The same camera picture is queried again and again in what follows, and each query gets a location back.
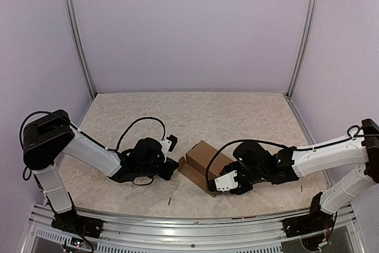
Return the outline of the left aluminium frame post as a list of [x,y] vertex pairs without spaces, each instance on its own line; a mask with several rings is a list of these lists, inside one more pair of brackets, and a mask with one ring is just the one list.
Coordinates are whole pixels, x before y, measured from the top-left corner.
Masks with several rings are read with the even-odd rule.
[[88,62],[86,60],[86,56],[85,56],[85,52],[84,52],[84,48],[82,44],[82,39],[81,39],[80,31],[79,31],[79,26],[76,19],[74,1],[73,0],[64,0],[64,1],[66,5],[66,12],[68,15],[68,22],[69,22],[69,26],[70,26],[70,30],[71,30],[71,34],[73,38],[74,47],[76,49],[76,53],[79,60],[79,65],[83,73],[84,81],[85,81],[87,90],[89,92],[89,96],[91,100],[93,100],[97,95],[97,91],[95,88],[94,81],[92,79]]

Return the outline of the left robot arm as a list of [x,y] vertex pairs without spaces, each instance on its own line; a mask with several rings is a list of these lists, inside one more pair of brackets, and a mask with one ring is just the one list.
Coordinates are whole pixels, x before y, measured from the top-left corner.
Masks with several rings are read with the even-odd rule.
[[70,232],[79,231],[83,220],[57,170],[57,157],[76,158],[119,184],[137,178],[160,177],[169,181],[179,167],[168,156],[177,144],[176,136],[163,135],[161,140],[143,138],[135,147],[120,151],[102,145],[83,132],[71,122],[65,110],[37,111],[32,115],[40,118],[32,122],[24,120],[19,132],[23,161],[39,183],[56,220]]

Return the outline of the aluminium frame post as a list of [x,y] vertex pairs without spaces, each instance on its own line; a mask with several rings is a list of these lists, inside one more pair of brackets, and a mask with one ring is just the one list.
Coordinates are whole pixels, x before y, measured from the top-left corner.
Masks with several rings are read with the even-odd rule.
[[307,46],[308,46],[310,35],[311,35],[316,7],[317,7],[317,0],[308,1],[304,27],[303,27],[303,31],[302,31],[301,39],[300,39],[300,46],[297,52],[294,69],[290,78],[290,83],[289,83],[287,92],[285,93],[289,101],[291,101],[294,95],[297,82],[300,77],[300,72],[303,66],[304,58],[307,51]]
[[82,44],[82,39],[81,39],[80,31],[79,31],[79,26],[76,19],[74,1],[73,0],[64,0],[64,1],[66,5],[66,12],[68,15],[68,22],[69,22],[69,26],[70,26],[70,30],[71,30],[71,34],[73,38],[74,47],[76,49],[76,53],[79,60],[79,65],[83,73],[84,81],[85,81],[87,90],[89,92],[89,96],[91,100],[93,100],[97,95],[97,91],[95,88],[94,81],[92,79],[88,62],[86,60],[86,56],[85,56],[85,52],[84,52],[84,48]]

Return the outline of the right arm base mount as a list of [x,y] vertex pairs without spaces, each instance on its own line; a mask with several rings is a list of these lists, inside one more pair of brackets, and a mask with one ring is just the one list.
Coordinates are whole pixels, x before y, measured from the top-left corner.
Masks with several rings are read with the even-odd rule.
[[328,214],[317,214],[315,216],[305,214],[302,216],[290,217],[282,221],[287,238],[325,230],[331,228],[333,224],[333,216]]

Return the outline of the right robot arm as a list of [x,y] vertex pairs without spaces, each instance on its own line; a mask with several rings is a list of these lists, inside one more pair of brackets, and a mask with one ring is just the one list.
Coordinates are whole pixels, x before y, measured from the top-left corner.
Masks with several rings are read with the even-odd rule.
[[310,232],[318,230],[333,215],[365,190],[378,184],[378,125],[365,119],[356,132],[349,129],[345,136],[324,143],[297,148],[283,148],[269,153],[261,143],[248,140],[233,152],[236,162],[227,172],[232,194],[244,194],[254,184],[270,182],[273,185],[297,181],[315,172],[354,164],[355,168],[316,199],[315,206],[303,218],[303,227]]

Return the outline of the right aluminium frame post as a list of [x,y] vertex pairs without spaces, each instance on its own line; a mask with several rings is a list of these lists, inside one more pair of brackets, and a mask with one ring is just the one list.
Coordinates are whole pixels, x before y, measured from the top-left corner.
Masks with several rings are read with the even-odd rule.
[[301,39],[300,39],[300,46],[297,52],[294,69],[290,78],[290,83],[289,83],[287,92],[285,93],[289,101],[291,101],[294,95],[297,82],[300,77],[300,72],[303,66],[304,58],[307,51],[307,46],[308,46],[310,35],[311,35],[316,7],[317,7],[317,0],[308,1],[304,27],[303,27],[303,31],[302,31]]

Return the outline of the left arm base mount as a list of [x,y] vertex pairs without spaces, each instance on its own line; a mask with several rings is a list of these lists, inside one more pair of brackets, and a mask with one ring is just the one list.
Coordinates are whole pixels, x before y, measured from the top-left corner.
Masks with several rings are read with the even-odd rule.
[[93,217],[76,216],[62,217],[55,216],[51,223],[52,228],[65,232],[77,234],[79,236],[99,239],[104,221]]

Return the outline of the front aluminium rail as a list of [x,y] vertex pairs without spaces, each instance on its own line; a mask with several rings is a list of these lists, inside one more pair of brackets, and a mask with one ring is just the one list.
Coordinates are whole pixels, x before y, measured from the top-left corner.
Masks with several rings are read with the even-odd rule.
[[[286,237],[282,222],[307,209],[250,217],[168,218],[78,209],[83,216],[104,221],[99,239],[88,238],[95,252],[283,252],[285,242],[303,250],[304,236]],[[73,234],[51,227],[53,213],[36,204],[16,252],[32,252],[37,238],[69,243]],[[338,211],[330,244],[322,252],[368,252],[351,206]]]

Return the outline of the brown cardboard box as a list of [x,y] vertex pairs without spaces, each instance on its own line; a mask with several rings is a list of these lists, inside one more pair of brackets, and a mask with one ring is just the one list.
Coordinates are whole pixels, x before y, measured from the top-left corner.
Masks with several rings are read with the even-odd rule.
[[[201,140],[193,146],[185,156],[179,160],[178,171],[188,178],[195,185],[204,190],[211,197],[215,197],[217,192],[209,192],[206,187],[205,171],[211,158],[216,154],[217,149],[209,145],[207,142]],[[209,178],[211,180],[219,176],[224,166],[232,163],[233,161],[224,154],[219,154],[216,160],[212,163]]]

